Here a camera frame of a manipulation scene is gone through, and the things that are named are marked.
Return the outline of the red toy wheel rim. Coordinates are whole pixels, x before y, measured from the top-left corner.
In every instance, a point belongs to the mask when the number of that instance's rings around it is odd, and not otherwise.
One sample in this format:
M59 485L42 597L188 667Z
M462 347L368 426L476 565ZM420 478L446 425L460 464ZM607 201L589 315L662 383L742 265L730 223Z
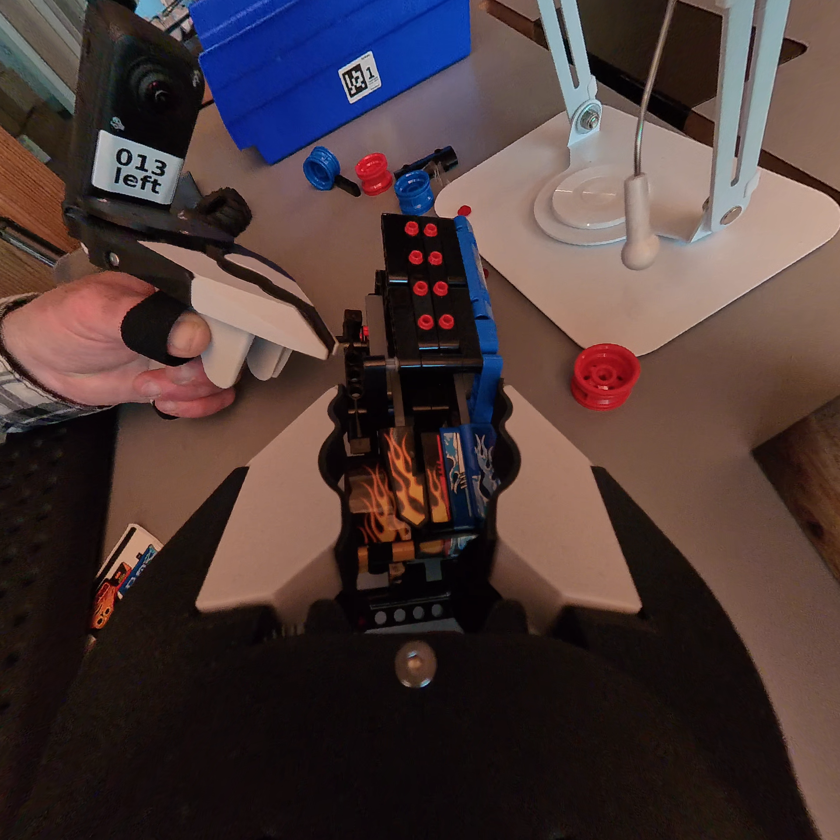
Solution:
M641 372L638 358L614 343L583 350L574 361L570 390L577 403L598 412L625 403Z
M387 192L393 184L393 174L382 152L367 154L354 167L360 179L360 188L367 196L378 196Z

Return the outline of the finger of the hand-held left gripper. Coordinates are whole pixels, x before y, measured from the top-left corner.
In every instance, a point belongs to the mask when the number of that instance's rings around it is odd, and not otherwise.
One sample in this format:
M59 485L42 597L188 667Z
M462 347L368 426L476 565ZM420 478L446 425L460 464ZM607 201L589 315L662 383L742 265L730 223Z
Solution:
M258 271L241 266L239 263L232 261L225 253L222 254L222 270L233 277L257 286L257 288L261 289L270 297L297 309L308 326L315 332L321 343L336 343L335 337L330 332L326 323L321 319L315 307L297 294L299 288L294 280L291 282L294 289L286 289L283 286L277 285L273 279Z
M292 290L292 280L265 262L231 250L228 245L203 249L140 241L143 247L192 274L191 307L210 327L212 340L203 361L243 361L254 338L322 360L335 343L321 343L297 309L265 294L261 289L222 270L222 254Z

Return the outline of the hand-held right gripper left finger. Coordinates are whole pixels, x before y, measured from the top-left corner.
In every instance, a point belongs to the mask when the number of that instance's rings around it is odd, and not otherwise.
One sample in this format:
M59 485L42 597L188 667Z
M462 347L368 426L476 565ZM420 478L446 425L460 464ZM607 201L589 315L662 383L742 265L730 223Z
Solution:
M248 464L245 482L196 599L202 613L271 606L282 625L341 590L334 546L339 496L322 478L319 452L333 431L333 387Z

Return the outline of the sticker sheet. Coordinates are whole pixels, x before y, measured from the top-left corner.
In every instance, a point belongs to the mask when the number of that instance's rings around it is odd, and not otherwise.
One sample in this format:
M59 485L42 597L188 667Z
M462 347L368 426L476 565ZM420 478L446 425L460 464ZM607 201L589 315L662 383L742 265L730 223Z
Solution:
M103 562L93 587L89 632L95 637L112 617L116 605L163 543L136 523L131 523L117 546Z

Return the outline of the person's left hand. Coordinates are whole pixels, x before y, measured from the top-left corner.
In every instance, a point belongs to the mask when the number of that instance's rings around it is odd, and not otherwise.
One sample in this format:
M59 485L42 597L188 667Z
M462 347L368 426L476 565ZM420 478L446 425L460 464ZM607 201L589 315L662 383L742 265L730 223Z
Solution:
M125 314L154 292L144 281L106 271L50 290L7 315L7 350L42 385L88 406L154 402L167 415L208 417L235 400L193 360L151 370L123 342Z

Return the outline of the white book stand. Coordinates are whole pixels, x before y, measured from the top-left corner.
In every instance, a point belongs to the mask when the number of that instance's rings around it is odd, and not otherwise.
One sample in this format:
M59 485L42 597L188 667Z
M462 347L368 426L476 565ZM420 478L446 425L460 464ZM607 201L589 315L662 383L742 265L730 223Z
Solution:
M717 2L713 149L642 128L596 93L576 2L539 2L566 112L458 177L478 251L582 347L644 355L810 254L838 230L828 197L759 168L789 2Z

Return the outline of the blue storage bin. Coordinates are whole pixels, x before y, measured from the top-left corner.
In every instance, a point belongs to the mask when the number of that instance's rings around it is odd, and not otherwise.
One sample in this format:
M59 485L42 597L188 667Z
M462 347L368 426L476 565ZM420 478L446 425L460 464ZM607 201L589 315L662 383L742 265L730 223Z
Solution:
M190 11L227 131L270 164L471 48L469 1L202 1Z

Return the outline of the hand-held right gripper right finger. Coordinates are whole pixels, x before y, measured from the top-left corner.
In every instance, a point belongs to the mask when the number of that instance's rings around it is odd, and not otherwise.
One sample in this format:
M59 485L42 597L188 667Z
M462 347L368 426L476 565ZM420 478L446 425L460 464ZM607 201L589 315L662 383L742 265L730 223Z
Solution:
M592 465L511 386L500 388L493 455L500 487L479 538L462 554L476 618L491 587L519 602L528 628L547 634L568 606L636 615L643 605Z

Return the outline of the black rubber tyre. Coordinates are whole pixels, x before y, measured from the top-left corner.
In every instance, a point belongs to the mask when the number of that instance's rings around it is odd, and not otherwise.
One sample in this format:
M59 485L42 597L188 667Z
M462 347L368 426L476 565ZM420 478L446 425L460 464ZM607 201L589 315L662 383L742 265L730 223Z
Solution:
M233 238L240 236L253 218L246 200L232 187L206 194L193 211L196 217Z

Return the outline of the person's left forearm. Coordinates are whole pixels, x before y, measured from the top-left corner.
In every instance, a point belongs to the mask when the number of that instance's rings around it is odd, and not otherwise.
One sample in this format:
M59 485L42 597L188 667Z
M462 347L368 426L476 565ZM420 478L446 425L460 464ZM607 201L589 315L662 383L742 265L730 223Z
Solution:
M121 402L119 300L92 278L2 300L2 434Z

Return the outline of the blue toy wheel rim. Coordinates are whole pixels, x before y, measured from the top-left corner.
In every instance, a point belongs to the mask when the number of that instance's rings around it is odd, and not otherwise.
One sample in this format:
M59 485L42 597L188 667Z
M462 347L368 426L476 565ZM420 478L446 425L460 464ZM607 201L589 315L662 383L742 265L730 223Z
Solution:
M321 192L327 192L340 176L340 162L327 148L316 145L302 165L308 182Z
M434 206L430 176L424 170L408 171L395 180L394 190L404 215L423 215Z

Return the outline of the black perforated chair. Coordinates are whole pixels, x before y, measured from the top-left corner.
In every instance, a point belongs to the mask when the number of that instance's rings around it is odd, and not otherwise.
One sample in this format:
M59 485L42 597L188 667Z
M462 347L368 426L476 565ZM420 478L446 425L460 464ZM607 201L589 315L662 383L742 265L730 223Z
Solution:
M1 447L1 830L32 788L81 663L111 489L117 414L10 434Z

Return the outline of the brick-built toy truck model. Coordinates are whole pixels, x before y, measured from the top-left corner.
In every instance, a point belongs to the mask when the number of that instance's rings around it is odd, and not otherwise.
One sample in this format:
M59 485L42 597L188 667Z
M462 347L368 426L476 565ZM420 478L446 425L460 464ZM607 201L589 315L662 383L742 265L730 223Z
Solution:
M384 269L343 317L345 381L320 466L339 491L354 631L475 631L489 583L502 358L465 217L381 217Z

